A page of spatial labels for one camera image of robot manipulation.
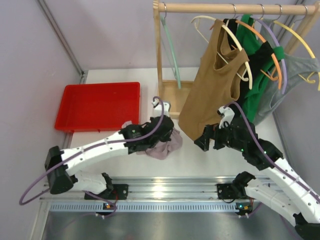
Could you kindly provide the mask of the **mauve tank top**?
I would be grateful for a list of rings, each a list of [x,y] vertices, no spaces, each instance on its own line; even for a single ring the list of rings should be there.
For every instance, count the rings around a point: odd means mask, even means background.
[[[175,129],[175,127],[173,127],[169,141],[158,142],[155,147],[149,147],[144,143],[143,139],[153,134],[160,126],[161,121],[159,121],[154,130],[148,134],[143,133],[143,127],[146,123],[147,122],[143,124],[132,124],[128,121],[124,123],[122,129],[119,131],[127,140],[124,145],[128,147],[128,152],[130,154],[136,153],[138,155],[147,155],[154,159],[164,160],[169,154],[182,147],[183,139],[180,132]]]

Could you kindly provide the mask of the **mint green hanger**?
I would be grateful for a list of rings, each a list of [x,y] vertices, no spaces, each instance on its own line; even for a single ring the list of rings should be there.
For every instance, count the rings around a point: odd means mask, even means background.
[[[178,87],[178,89],[181,89],[182,84],[181,84],[181,76],[180,76],[179,66],[178,66],[178,62],[177,62],[177,58],[176,58],[176,53],[175,53],[175,48],[173,45],[172,37],[171,37],[171,34],[170,34],[168,26],[167,26],[166,16],[161,15],[160,22],[161,22],[161,25],[163,27],[163,30],[164,30],[164,33],[165,33],[165,36],[167,39],[169,50],[166,49],[166,45],[165,45],[163,39],[161,39],[161,43],[164,47],[164,51],[165,51],[167,59],[169,61],[173,76],[176,80],[177,87]]]

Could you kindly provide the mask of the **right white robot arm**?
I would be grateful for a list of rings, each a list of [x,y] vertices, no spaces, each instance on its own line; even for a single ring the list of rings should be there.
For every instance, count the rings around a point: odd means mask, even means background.
[[[243,158],[279,188],[277,192],[263,185],[256,176],[243,171],[232,181],[239,199],[253,198],[286,219],[304,240],[320,238],[320,196],[293,169],[283,153],[273,143],[256,134],[254,124],[246,118],[206,125],[194,141],[203,151],[224,147],[241,152]]]

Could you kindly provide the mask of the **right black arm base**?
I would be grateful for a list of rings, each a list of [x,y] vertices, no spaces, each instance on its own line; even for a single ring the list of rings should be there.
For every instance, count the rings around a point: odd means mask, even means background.
[[[253,214],[255,199],[247,195],[245,187],[248,187],[249,182],[255,179],[254,175],[243,171],[231,183],[218,183],[216,185],[218,199],[226,204],[231,204],[235,200],[249,200],[249,203],[236,204],[236,209],[239,210],[236,214],[239,218],[248,219]]]

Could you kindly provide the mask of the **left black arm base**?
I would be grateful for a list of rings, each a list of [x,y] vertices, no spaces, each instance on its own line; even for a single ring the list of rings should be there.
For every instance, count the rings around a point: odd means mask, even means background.
[[[112,215],[117,210],[117,202],[119,200],[126,200],[129,194],[128,184],[113,184],[112,179],[107,173],[102,173],[102,177],[106,182],[106,189],[99,194],[94,194],[90,192],[89,194],[85,192],[85,200],[99,200],[105,199],[108,202],[102,203],[102,211],[96,212],[96,214],[102,216]]]

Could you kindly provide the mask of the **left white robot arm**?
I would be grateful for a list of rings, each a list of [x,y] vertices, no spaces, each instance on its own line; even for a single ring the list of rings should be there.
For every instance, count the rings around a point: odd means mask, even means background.
[[[85,172],[89,166],[114,157],[152,149],[159,142],[170,141],[174,123],[170,117],[151,117],[144,124],[129,124],[114,134],[76,148],[48,150],[44,164],[49,192],[59,195],[68,191],[86,191],[103,199],[113,194],[112,180],[105,172]]]

